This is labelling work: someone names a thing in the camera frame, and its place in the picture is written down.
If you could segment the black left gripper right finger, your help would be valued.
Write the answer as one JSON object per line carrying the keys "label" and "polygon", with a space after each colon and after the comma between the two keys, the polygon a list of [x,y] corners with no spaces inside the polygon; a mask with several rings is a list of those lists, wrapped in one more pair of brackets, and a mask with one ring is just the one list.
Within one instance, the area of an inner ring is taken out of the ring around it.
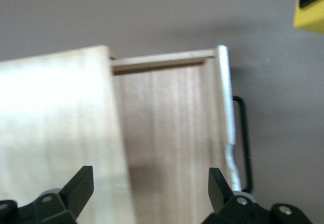
{"label": "black left gripper right finger", "polygon": [[233,191],[218,168],[209,169],[208,195],[213,212],[204,223],[270,223],[270,212],[251,194]]}

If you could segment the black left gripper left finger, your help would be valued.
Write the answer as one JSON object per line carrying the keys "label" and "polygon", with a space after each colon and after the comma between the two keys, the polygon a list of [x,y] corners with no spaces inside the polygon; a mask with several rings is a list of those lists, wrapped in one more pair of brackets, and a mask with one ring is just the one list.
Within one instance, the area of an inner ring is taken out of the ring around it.
{"label": "black left gripper left finger", "polygon": [[77,223],[93,192],[93,167],[83,166],[58,193],[42,194],[20,207],[17,223]]}

